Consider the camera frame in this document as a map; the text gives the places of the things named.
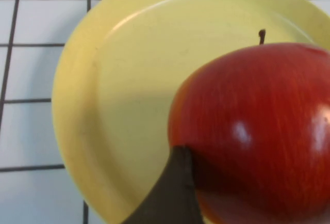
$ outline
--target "plate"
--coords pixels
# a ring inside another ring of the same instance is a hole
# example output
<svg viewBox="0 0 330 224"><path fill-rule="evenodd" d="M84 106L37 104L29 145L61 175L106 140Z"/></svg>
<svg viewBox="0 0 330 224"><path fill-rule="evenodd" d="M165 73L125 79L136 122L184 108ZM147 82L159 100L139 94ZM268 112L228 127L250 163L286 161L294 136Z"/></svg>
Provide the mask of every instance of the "plate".
<svg viewBox="0 0 330 224"><path fill-rule="evenodd" d="M64 47L53 90L58 146L87 202L120 223L169 155L181 82L230 51L307 42L330 49L330 19L307 0L102 0Z"/></svg>

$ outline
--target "red apple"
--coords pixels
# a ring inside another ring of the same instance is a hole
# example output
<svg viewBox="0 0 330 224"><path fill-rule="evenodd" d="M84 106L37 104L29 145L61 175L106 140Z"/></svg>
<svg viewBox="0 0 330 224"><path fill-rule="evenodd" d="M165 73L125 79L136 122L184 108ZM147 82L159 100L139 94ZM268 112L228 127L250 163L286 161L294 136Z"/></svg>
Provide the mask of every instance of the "red apple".
<svg viewBox="0 0 330 224"><path fill-rule="evenodd" d="M330 54L278 43L211 61L179 89L169 141L191 148L202 192L282 220L322 212L330 203Z"/></svg>

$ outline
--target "white tile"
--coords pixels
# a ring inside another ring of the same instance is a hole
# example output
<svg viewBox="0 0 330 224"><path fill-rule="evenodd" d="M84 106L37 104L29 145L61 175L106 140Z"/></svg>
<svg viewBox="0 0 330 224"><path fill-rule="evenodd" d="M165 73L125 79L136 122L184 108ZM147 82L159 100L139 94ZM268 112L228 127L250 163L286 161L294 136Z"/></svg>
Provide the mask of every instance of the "white tile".
<svg viewBox="0 0 330 224"><path fill-rule="evenodd" d="M330 0L313 0L311 2L330 15Z"/></svg>
<svg viewBox="0 0 330 224"><path fill-rule="evenodd" d="M21 0L15 43L64 43L87 11L82 0Z"/></svg>
<svg viewBox="0 0 330 224"><path fill-rule="evenodd" d="M6 58L7 58L7 48L0 47L0 92L2 90L2 82L4 80Z"/></svg>
<svg viewBox="0 0 330 224"><path fill-rule="evenodd" d="M0 0L0 43L9 42L14 4L14 0Z"/></svg>
<svg viewBox="0 0 330 224"><path fill-rule="evenodd" d="M91 7L95 7L101 0L91 0Z"/></svg>
<svg viewBox="0 0 330 224"><path fill-rule="evenodd" d="M91 207L89 207L88 218L88 224L106 224Z"/></svg>
<svg viewBox="0 0 330 224"><path fill-rule="evenodd" d="M0 167L61 163L51 103L5 104L0 133Z"/></svg>
<svg viewBox="0 0 330 224"><path fill-rule="evenodd" d="M51 98L62 47L14 47L6 100Z"/></svg>
<svg viewBox="0 0 330 224"><path fill-rule="evenodd" d="M65 170L1 173L0 182L0 223L83 221L83 200Z"/></svg>

